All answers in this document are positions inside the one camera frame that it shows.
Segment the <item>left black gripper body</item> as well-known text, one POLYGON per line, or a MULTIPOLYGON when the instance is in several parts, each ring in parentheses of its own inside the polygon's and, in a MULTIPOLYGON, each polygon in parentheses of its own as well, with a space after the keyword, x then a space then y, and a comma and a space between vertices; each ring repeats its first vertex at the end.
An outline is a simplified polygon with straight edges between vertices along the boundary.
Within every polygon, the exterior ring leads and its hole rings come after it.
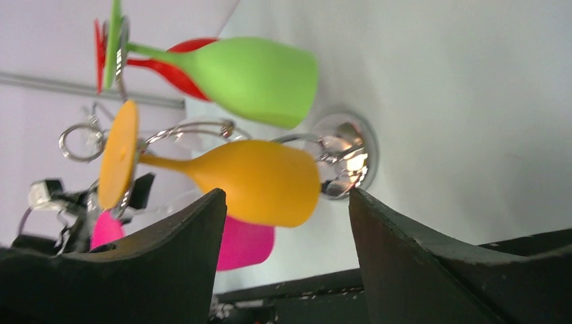
MULTIPOLYGON (((11 243, 12 248, 32 250, 47 255, 56 255, 69 252, 88 252, 92 230, 98 216, 104 211, 97 201, 98 183, 94 182, 88 189, 79 192, 58 194, 57 198, 64 203, 64 209, 57 212, 57 220, 63 225, 58 238, 49 238, 36 234, 24 233, 24 226, 33 211, 30 205, 22 215, 18 226, 16 239, 11 243)), ((125 213, 118 218, 122 226, 132 221, 132 215, 125 213)))

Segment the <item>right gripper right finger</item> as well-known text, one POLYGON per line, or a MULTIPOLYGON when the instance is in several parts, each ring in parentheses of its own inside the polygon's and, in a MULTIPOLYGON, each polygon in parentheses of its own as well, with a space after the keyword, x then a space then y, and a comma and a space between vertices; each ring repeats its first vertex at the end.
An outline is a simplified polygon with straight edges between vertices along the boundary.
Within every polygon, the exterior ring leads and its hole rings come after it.
POLYGON ((373 323, 570 323, 571 230, 472 245, 354 189, 349 217, 373 323))

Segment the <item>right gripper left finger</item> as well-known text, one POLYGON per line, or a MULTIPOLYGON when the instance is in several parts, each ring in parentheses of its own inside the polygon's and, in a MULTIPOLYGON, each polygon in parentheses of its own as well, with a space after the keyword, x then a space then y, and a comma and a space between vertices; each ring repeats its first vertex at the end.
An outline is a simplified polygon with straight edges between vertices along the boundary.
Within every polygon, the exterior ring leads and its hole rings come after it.
POLYGON ((87 253, 1 249, 2 323, 206 323, 227 205, 211 190, 87 253))

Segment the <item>clear wine glass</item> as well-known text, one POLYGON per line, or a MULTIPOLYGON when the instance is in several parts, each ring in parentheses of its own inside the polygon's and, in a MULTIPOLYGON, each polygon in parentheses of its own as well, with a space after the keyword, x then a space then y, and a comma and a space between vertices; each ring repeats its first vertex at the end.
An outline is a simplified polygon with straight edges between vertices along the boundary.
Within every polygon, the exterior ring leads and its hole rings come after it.
POLYGON ((96 130, 81 130, 82 139, 85 141, 85 145, 89 154, 95 154, 100 151, 101 147, 104 145, 101 137, 103 135, 98 135, 99 132, 105 134, 107 131, 102 127, 101 122, 103 120, 111 123, 115 115, 111 113, 101 102, 94 101, 91 106, 83 106, 82 111, 84 114, 84 124, 93 126, 96 130))

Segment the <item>pink wine glass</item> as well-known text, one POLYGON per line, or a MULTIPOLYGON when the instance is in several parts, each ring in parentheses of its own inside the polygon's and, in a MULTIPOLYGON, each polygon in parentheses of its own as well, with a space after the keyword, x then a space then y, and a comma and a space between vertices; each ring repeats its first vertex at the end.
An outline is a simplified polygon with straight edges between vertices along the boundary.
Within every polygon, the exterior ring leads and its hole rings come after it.
MULTIPOLYGON (((125 236, 121 222, 110 211, 103 211, 97 218, 90 238, 94 249, 125 236)), ((226 217, 217 271, 230 271, 263 263, 273 251, 275 229, 226 217)))

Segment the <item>orange wine glass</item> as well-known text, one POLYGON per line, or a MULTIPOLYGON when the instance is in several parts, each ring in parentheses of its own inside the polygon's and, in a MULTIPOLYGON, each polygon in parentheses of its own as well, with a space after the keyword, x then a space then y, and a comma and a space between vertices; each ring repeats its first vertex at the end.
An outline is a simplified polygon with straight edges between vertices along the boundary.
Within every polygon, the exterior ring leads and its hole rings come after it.
POLYGON ((194 159, 168 159, 138 152, 139 109, 126 101, 103 150, 98 201, 117 206, 139 163, 182 173, 201 191, 226 194, 230 216, 258 225, 297 227, 309 220, 320 195, 320 176, 307 152, 277 142, 228 142, 194 159))

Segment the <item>chrome wine glass rack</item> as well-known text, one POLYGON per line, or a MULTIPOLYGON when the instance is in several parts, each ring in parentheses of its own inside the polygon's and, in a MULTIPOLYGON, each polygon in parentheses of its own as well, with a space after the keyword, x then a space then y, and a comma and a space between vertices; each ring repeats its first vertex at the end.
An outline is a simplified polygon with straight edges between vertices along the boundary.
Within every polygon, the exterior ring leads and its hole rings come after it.
MULTIPOLYGON (((96 157, 101 160, 110 131, 111 129, 105 134, 98 133, 103 135, 101 140, 104 145, 96 153, 96 157)), ((378 147, 370 139, 370 135, 369 128, 361 119, 351 118, 337 125, 332 133, 292 134, 266 141, 277 142, 309 153, 318 168, 320 194, 329 194, 332 198, 344 198, 352 188, 360 187, 363 181, 370 177, 372 160, 378 154, 378 147)), ((148 149, 140 147, 139 144, 138 152, 149 154, 148 149)), ((131 182, 117 206, 124 205, 130 199, 128 192, 131 189, 131 182)))

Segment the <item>red wine glass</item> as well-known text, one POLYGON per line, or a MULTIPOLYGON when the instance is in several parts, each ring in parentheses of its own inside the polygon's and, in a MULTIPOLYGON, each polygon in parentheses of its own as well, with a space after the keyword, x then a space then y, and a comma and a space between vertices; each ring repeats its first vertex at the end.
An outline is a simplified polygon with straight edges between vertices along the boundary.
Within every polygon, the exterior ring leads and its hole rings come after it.
MULTIPOLYGON (((96 55, 96 92, 103 91, 103 71, 105 64, 105 51, 107 46, 107 23, 101 27, 99 21, 94 21, 95 55, 96 55)), ((186 53, 218 41, 218 38, 195 38, 179 43, 168 51, 186 53)), ((155 59, 132 59, 126 61, 127 65, 153 70, 181 92, 202 101, 210 101, 195 85, 194 81, 174 65, 157 61, 155 59)))

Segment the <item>green wine glass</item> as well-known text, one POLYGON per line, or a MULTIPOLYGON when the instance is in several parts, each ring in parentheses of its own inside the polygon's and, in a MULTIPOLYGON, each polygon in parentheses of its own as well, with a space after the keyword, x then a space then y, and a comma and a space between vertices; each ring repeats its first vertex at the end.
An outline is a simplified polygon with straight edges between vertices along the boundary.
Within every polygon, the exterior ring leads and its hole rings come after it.
POLYGON ((113 84, 125 94, 126 61, 155 59, 174 65, 210 99, 244 119, 292 129, 309 114, 318 89, 318 62, 309 51, 252 36, 218 38, 186 53, 130 41, 130 22, 121 2, 107 20, 103 90, 113 84))

